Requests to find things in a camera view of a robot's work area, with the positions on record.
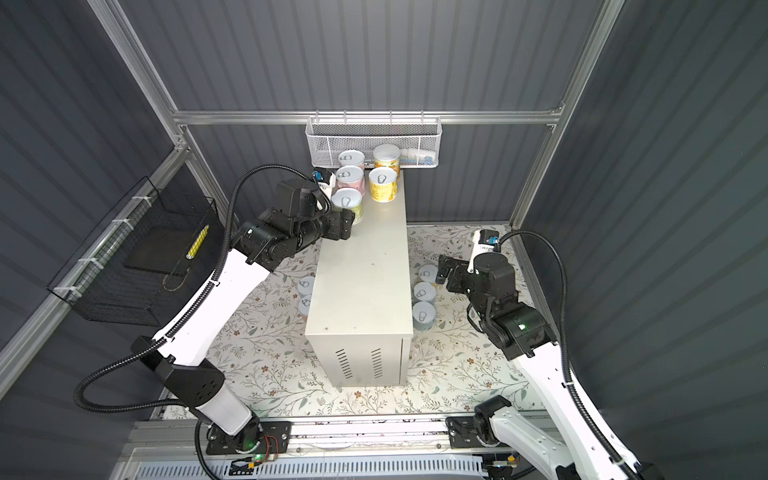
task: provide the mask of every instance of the wire mesh basket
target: wire mesh basket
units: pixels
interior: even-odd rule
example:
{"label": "wire mesh basket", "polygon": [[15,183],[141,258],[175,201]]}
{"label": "wire mesh basket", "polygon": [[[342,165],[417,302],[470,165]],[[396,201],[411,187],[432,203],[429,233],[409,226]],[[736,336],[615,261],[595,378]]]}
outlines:
{"label": "wire mesh basket", "polygon": [[345,150],[362,151],[366,167],[373,167],[373,149],[394,144],[403,151],[401,168],[434,168],[438,165],[442,124],[331,124],[315,118],[306,122],[306,141],[314,167],[338,168],[339,154]]}
{"label": "wire mesh basket", "polygon": [[83,318],[164,326],[216,266],[223,227],[207,197],[153,190],[89,258],[71,284],[48,290]]}

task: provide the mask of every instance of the black cable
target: black cable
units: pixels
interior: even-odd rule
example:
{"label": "black cable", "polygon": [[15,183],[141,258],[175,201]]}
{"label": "black cable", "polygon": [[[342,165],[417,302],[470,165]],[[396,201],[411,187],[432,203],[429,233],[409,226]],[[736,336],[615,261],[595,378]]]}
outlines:
{"label": "black cable", "polygon": [[200,447],[201,425],[203,425],[203,421],[197,419],[197,423],[194,426],[194,452],[195,455],[197,455],[197,461],[200,463],[200,467],[203,469],[203,472],[205,472],[205,475],[210,478],[210,480],[221,480],[221,478],[217,477],[213,470],[210,469],[208,464],[205,462],[205,458],[203,458],[203,449]]}
{"label": "black cable", "polygon": [[505,233],[502,238],[498,239],[498,243],[494,246],[493,250],[495,252],[501,252],[502,244],[515,235],[530,235],[531,237],[538,238],[544,242],[547,247],[549,247],[549,250],[551,250],[551,252],[554,254],[554,259],[557,260],[558,268],[560,269],[560,282],[562,285],[558,328],[560,329],[561,366],[563,369],[563,378],[565,379],[565,388],[568,389],[568,393],[571,395],[571,400],[573,400],[574,405],[576,405],[576,409],[584,419],[584,422],[586,422],[587,427],[589,427],[589,429],[592,431],[592,434],[608,453],[608,457],[611,459],[611,461],[615,465],[618,465],[621,471],[630,480],[641,480],[640,476],[634,470],[632,470],[632,468],[624,461],[621,455],[619,455],[619,452],[616,451],[614,446],[608,441],[607,438],[605,438],[605,435],[603,435],[603,432],[598,428],[598,425],[594,422],[592,416],[589,414],[589,412],[587,412],[587,409],[581,402],[581,398],[579,398],[578,392],[576,392],[576,387],[574,387],[573,376],[571,375],[571,358],[568,353],[568,337],[565,335],[565,300],[566,296],[568,295],[568,278],[565,275],[565,265],[563,264],[563,260],[560,258],[560,254],[554,248],[552,243],[550,243],[550,241],[547,240],[543,235],[530,230],[513,230],[511,232]]}
{"label": "black cable", "polygon": [[477,323],[475,323],[473,319],[469,318],[469,310],[471,309],[472,309],[472,304],[470,303],[469,305],[467,305],[467,321],[469,322],[470,325],[472,325],[473,329],[477,330],[480,333],[485,334],[485,332],[482,331],[482,329],[477,325]]}
{"label": "black cable", "polygon": [[[87,400],[85,398],[85,390],[90,384],[100,379],[102,376],[105,376],[110,372],[120,369],[128,365],[129,363],[133,363],[136,360],[139,360],[141,357],[146,356],[147,354],[152,353],[155,350],[159,349],[168,341],[168,339],[173,338],[174,335],[179,333],[179,330],[181,330],[181,327],[183,327],[184,324],[186,324],[187,321],[192,317],[192,315],[194,315],[197,309],[200,308],[200,305],[203,304],[205,299],[210,294],[211,290],[213,290],[214,287],[218,284],[219,277],[221,277],[221,273],[224,270],[224,264],[227,262],[227,255],[230,252],[230,239],[232,237],[232,224],[234,222],[234,206],[235,206],[235,203],[237,202],[237,195],[240,192],[240,187],[242,187],[243,182],[245,182],[245,180],[247,180],[251,175],[255,174],[256,172],[260,172],[262,170],[267,170],[269,168],[279,168],[282,170],[288,170],[289,172],[292,172],[302,177],[304,180],[310,180],[310,181],[313,181],[315,184],[317,184],[317,180],[310,179],[305,174],[301,173],[295,168],[286,167],[285,165],[278,165],[278,164],[260,165],[259,167],[251,168],[244,174],[240,175],[240,178],[237,179],[237,182],[235,183],[235,187],[232,190],[232,195],[230,196],[229,205],[227,205],[227,221],[224,226],[224,239],[221,243],[221,251],[219,252],[219,259],[216,263],[216,268],[214,268],[213,274],[211,275],[210,279],[208,280],[208,283],[205,285],[203,290],[200,292],[200,295],[197,296],[197,298],[192,303],[190,308],[186,312],[184,312],[184,314],[174,324],[174,326],[171,327],[171,329],[168,330],[163,337],[153,341],[152,344],[149,347],[147,347],[145,350],[143,350],[142,352],[136,353],[134,355],[127,356],[105,367],[102,367],[99,370],[96,370],[95,372],[90,374],[89,376],[85,377],[85,379],[83,379],[83,381],[80,382],[78,386],[75,387],[74,389],[73,397],[74,397],[75,405],[77,405],[82,409],[88,410],[89,412],[98,412],[98,413],[122,413],[122,412],[131,412],[133,410],[149,409],[149,408],[155,408],[159,406],[171,406],[171,405],[186,406],[182,401],[177,399],[155,400],[153,402],[134,403],[130,405],[101,405],[101,404],[93,403]],[[325,195],[325,192],[323,192],[323,199],[325,200],[325,204],[326,204],[326,209],[323,211],[323,215],[326,215],[331,211],[331,203],[328,196]]]}
{"label": "black cable", "polygon": [[520,472],[515,473],[513,476],[509,477],[507,480],[518,480],[518,478],[523,478],[526,475],[531,474],[535,471],[536,471],[536,467],[530,466],[525,470],[521,470]]}

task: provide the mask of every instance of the can lid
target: can lid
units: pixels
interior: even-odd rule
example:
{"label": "can lid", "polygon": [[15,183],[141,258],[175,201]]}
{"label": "can lid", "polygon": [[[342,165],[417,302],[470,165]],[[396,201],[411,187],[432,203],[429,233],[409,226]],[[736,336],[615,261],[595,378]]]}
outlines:
{"label": "can lid", "polygon": [[429,282],[418,282],[413,287],[413,296],[419,300],[432,300],[437,296],[437,289]]}
{"label": "can lid", "polygon": [[356,188],[340,188],[333,194],[331,201],[341,208],[354,208],[362,202],[362,194]]}
{"label": "can lid", "polygon": [[378,185],[387,185],[397,180],[397,172],[394,168],[377,167],[368,174],[371,183]]}
{"label": "can lid", "polygon": [[419,269],[419,277],[424,282],[434,282],[437,278],[437,267],[435,265],[424,265]]}
{"label": "can lid", "polygon": [[435,306],[428,302],[416,302],[413,305],[413,319],[419,323],[430,323],[435,320],[437,311]]}
{"label": "can lid", "polygon": [[313,288],[315,288],[314,276],[305,276],[304,278],[299,280],[298,285],[296,287],[296,289],[299,290],[299,295],[301,296],[311,295]]}
{"label": "can lid", "polygon": [[311,295],[307,295],[299,299],[299,313],[301,313],[302,315],[309,315],[311,302],[312,302]]}
{"label": "can lid", "polygon": [[359,150],[344,150],[339,154],[339,165],[361,165],[365,163],[366,155]]}
{"label": "can lid", "polygon": [[357,165],[347,165],[336,171],[336,179],[348,184],[350,182],[357,182],[365,174],[366,172],[362,171],[362,168]]}
{"label": "can lid", "polygon": [[392,144],[379,145],[373,149],[373,157],[376,160],[394,161],[400,158],[400,147]]}

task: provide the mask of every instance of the pink can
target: pink can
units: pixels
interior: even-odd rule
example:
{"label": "pink can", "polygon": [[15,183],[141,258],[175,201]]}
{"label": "pink can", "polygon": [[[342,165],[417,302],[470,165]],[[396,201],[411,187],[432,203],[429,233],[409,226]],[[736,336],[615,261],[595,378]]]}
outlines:
{"label": "pink can", "polygon": [[355,165],[341,167],[336,171],[336,185],[339,188],[354,188],[361,195],[365,195],[366,172]]}

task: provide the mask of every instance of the white wire basket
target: white wire basket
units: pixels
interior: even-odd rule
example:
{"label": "white wire basket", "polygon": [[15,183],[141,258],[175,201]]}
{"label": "white wire basket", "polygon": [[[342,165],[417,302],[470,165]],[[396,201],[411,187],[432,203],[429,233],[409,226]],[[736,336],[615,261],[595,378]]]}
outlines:
{"label": "white wire basket", "polygon": [[339,154],[362,151],[366,167],[373,167],[373,149],[394,144],[404,150],[401,168],[434,168],[438,165],[442,124],[436,121],[413,124],[331,124],[310,117],[306,122],[306,141],[314,167],[338,168]]}

